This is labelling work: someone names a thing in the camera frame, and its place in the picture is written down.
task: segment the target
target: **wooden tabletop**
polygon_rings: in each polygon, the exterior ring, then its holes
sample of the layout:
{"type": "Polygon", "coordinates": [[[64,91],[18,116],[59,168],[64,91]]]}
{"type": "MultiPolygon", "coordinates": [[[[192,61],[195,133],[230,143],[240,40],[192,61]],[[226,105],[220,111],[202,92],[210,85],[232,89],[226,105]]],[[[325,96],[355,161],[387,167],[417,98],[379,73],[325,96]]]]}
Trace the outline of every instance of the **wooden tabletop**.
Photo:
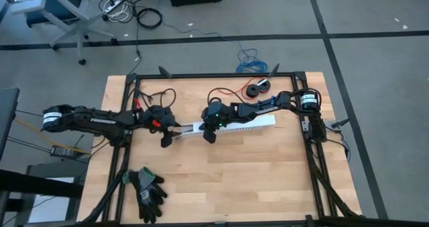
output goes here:
{"type": "MultiPolygon", "coordinates": [[[[335,119],[323,74],[307,72],[306,75],[308,86],[318,89],[322,95],[322,117],[335,119]]],[[[249,79],[142,80],[140,90],[153,94],[174,88],[177,98],[171,108],[176,120],[193,123],[201,121],[201,112],[207,106],[207,94],[211,89],[239,89],[249,79]]],[[[290,78],[275,77],[270,82],[269,93],[260,94],[257,99],[269,98],[281,90],[292,91],[290,78]]],[[[109,77],[102,110],[120,110],[124,85],[125,76],[109,77]]],[[[221,97],[225,104],[239,101],[233,95],[219,92],[211,96],[221,97]]],[[[163,104],[169,104],[172,99],[173,94],[167,93],[163,104]]],[[[154,98],[154,104],[159,104],[159,97],[154,98]]],[[[202,137],[187,137],[163,149],[160,147],[161,134],[150,134],[147,129],[135,130],[129,168],[138,171],[146,166],[166,180],[160,187],[168,193],[168,198],[161,206],[163,216],[157,223],[303,220],[307,214],[317,218],[299,118],[287,110],[270,114],[275,115],[274,126],[223,133],[214,144],[207,143],[202,137]]],[[[334,133],[328,133],[328,138],[341,141],[334,133]]],[[[360,213],[343,147],[326,142],[323,149],[333,188],[350,209],[360,213]]],[[[87,217],[104,194],[112,154],[113,148],[106,146],[92,157],[78,220],[87,217]]],[[[321,190],[325,212],[329,213],[323,187],[321,190]]],[[[116,199],[117,191],[112,198],[111,218],[116,199]]],[[[121,223],[140,224],[142,220],[138,215],[135,190],[128,184],[121,223]]]]}

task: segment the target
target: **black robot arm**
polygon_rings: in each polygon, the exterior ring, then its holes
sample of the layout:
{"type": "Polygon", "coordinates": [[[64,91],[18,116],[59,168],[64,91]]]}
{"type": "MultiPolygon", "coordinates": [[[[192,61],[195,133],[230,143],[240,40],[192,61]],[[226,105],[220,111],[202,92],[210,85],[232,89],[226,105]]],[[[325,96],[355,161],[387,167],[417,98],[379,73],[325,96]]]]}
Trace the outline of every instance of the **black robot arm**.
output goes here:
{"type": "Polygon", "coordinates": [[[128,144],[128,132],[138,128],[149,129],[151,133],[161,132],[164,137],[161,146],[167,147],[172,142],[171,126],[180,126],[170,108],[151,106],[143,109],[112,112],[89,109],[85,106],[58,105],[43,111],[44,123],[42,130],[51,133],[62,131],[80,131],[102,135],[110,145],[124,147],[128,144]]]}
{"type": "Polygon", "coordinates": [[[200,130],[204,130],[204,139],[209,143],[214,143],[216,141],[215,131],[221,127],[230,123],[247,123],[259,115],[275,110],[290,110],[297,115],[308,117],[312,140],[326,141],[326,130],[320,117],[320,94],[311,88],[295,92],[283,91],[277,96],[253,104],[242,102],[226,106],[221,99],[214,97],[208,100],[208,107],[202,112],[201,118],[204,123],[200,126],[200,130]],[[300,97],[300,106],[292,100],[292,97],[295,96],[300,97]]]}

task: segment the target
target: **power strip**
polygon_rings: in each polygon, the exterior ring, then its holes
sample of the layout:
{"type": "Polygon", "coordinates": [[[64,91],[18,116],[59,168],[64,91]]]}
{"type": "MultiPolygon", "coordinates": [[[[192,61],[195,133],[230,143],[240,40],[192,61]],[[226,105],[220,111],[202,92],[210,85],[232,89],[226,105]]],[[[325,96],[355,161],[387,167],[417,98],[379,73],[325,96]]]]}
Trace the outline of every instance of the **power strip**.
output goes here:
{"type": "MultiPolygon", "coordinates": [[[[203,130],[200,130],[199,127],[203,124],[203,122],[190,123],[182,125],[183,129],[188,129],[182,132],[181,135],[175,137],[191,137],[202,135],[204,133],[203,130]]],[[[246,131],[246,130],[254,130],[261,129],[263,127],[273,126],[275,125],[275,117],[274,115],[263,115],[255,118],[253,121],[249,121],[248,123],[231,123],[226,127],[221,127],[216,131],[218,133],[230,133],[234,131],[246,131]]]]}
{"type": "Polygon", "coordinates": [[[112,6],[110,6],[110,7],[108,7],[106,10],[105,10],[105,13],[110,13],[110,11],[112,11],[112,10],[114,10],[116,7],[118,7],[122,2],[124,2],[125,0],[116,0],[116,2],[115,2],[115,4],[114,5],[112,5],[112,6]]]}

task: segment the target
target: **tape roll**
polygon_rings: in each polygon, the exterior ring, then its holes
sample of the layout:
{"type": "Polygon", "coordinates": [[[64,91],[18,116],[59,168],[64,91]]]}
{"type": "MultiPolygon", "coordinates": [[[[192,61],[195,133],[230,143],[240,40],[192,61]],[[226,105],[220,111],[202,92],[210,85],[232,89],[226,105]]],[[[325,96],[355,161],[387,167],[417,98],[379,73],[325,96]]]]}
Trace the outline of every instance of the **tape roll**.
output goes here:
{"type": "Polygon", "coordinates": [[[258,86],[259,86],[259,92],[265,93],[271,88],[271,83],[268,80],[263,79],[258,82],[258,86]]]}
{"type": "Polygon", "coordinates": [[[250,84],[247,86],[246,95],[250,98],[255,98],[259,94],[259,86],[255,84],[250,84]]]}

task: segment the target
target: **glove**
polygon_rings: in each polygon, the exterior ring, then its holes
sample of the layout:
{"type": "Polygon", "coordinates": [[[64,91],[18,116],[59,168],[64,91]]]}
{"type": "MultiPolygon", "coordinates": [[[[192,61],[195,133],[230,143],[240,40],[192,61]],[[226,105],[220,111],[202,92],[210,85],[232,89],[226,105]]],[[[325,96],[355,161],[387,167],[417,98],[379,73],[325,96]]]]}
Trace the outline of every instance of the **glove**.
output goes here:
{"type": "Polygon", "coordinates": [[[167,193],[162,190],[157,183],[163,183],[164,179],[153,174],[148,168],[143,167],[140,171],[128,171],[123,178],[124,183],[131,182],[135,189],[135,195],[139,206],[139,218],[145,223],[149,221],[153,224],[156,217],[161,217],[162,213],[159,205],[164,203],[162,198],[166,198],[167,193]]]}

